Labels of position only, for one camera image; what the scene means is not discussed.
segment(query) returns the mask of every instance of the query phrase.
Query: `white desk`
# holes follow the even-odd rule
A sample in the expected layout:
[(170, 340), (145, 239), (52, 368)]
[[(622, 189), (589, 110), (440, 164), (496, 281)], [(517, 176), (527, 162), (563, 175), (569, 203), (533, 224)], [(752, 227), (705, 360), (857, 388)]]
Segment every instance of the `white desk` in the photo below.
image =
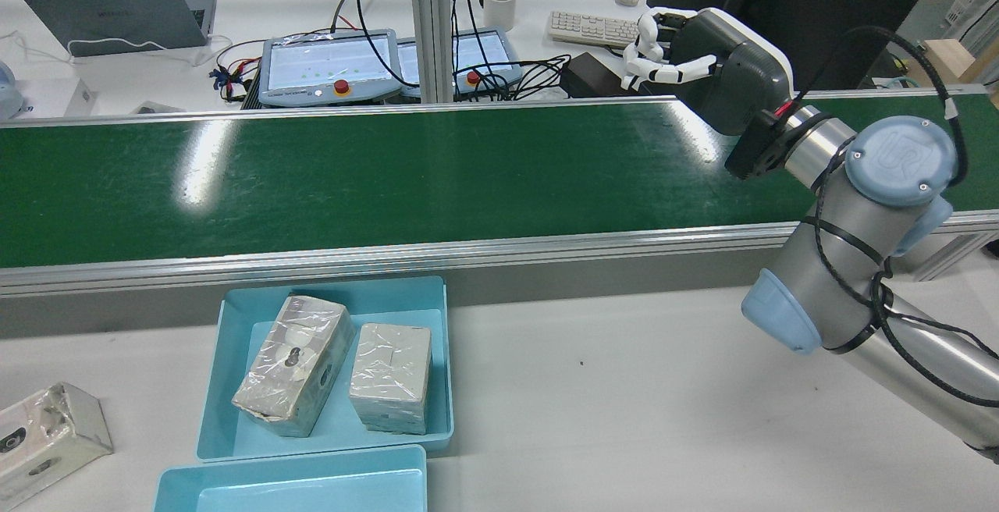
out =
[[(234, 42), (271, 38), (328, 27), (332, 11), (339, 0), (218, 0), (214, 32)], [(368, 29), (392, 28), (400, 38), (413, 36), (411, 0), (363, 0), (364, 20)], [(461, 29), (471, 28), (465, 0), (459, 1)], [(472, 0), (479, 26), (482, 10)], [(578, 55), (588, 51), (604, 63), (617, 63), (606, 50), (553, 42), (546, 36), (547, 17), (552, 10), (567, 10), (612, 16), (638, 18), (645, 7), (622, 7), (614, 0), (517, 0), (517, 24), (511, 30), (510, 42), (521, 59), (546, 59), (560, 53)], [(354, 0), (347, 0), (343, 16), (357, 25)], [(0, 0), (3, 18), (0, 36), (12, 30), (20, 32), (28, 46), (58, 57), (67, 57), (66, 50), (22, 0)], [(224, 42), (215, 39), (214, 49)], [(251, 44), (226, 55), (232, 61), (260, 54), (261, 44)], [(94, 115), (127, 114), (146, 100), (188, 111), (231, 111), (238, 104), (226, 104), (212, 88), (208, 73), (214, 62), (201, 67), (190, 66), (194, 51), (146, 52), (80, 58), (69, 65), (38, 55), (25, 57), (24, 51), (12, 38), (0, 40), (0, 60), (7, 63), (19, 79), (58, 77), (82, 78), (97, 94)]]
[[(999, 344), (996, 260), (895, 282)], [(756, 330), (745, 291), (450, 309), (456, 429), (429, 460), (431, 509), (995, 509), (996, 465), (835, 356)], [(191, 324), (0, 342), (0, 407), (71, 381), (101, 398), (116, 451), (17, 512), (149, 510), (161, 470), (195, 462), (214, 327)]]

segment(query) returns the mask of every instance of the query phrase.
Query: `mug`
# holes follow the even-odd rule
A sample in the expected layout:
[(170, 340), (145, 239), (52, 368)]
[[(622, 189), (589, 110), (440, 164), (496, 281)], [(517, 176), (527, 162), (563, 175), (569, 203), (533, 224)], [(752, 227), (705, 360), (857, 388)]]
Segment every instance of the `mug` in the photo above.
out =
[(514, 28), (514, 7), (517, 0), (478, 0), (486, 26), (499, 26), (510, 32)]

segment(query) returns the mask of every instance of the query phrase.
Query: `light blue tray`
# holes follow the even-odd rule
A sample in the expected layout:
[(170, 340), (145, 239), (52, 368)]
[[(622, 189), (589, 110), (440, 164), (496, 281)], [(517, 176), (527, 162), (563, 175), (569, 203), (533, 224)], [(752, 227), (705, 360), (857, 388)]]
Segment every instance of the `light blue tray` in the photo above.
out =
[[(384, 322), (431, 329), (427, 434), (372, 432), (361, 424), (347, 399), (357, 335), (311, 436), (278, 436), (232, 405), (233, 394), (290, 293), (346, 305), (359, 328), (368, 322)], [(454, 431), (446, 307), (445, 283), (435, 276), (229, 291), (219, 314), (215, 359), (197, 434), (197, 459), (244, 459), (402, 444), (443, 450)]]
[(427, 454), (396, 446), (167, 469), (153, 512), (427, 510)]

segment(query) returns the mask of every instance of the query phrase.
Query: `plastic wrap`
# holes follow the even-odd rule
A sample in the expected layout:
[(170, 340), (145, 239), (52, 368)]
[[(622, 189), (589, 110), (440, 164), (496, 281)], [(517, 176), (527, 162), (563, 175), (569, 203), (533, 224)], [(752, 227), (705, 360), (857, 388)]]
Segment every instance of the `plastic wrap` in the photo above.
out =
[(361, 327), (350, 402), (368, 430), (427, 433), (431, 330), (384, 323)]
[(112, 451), (100, 402), (68, 383), (0, 411), (0, 511)]
[(233, 404), (274, 433), (308, 436), (353, 340), (346, 307), (290, 295)]

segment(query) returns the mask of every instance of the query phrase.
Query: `light blue joint cap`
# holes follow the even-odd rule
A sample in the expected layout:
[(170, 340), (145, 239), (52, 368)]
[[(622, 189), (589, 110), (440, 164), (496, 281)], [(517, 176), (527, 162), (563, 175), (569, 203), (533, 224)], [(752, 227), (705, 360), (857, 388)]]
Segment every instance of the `light blue joint cap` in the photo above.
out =
[(931, 234), (941, 223), (947, 221), (952, 213), (954, 213), (954, 206), (950, 205), (950, 202), (941, 196), (935, 197), (923, 215), (912, 224), (912, 229), (909, 229), (909, 232), (902, 237), (902, 241), (898, 243), (891, 256), (902, 256), (909, 252), (909, 249), (923, 240), (923, 237)]
[(784, 282), (766, 268), (742, 300), (742, 314), (798, 354), (811, 354), (822, 345), (809, 314)]
[(857, 135), (846, 154), (846, 175), (879, 204), (918, 206), (947, 187), (956, 158), (954, 142), (940, 126), (915, 116), (892, 116)]

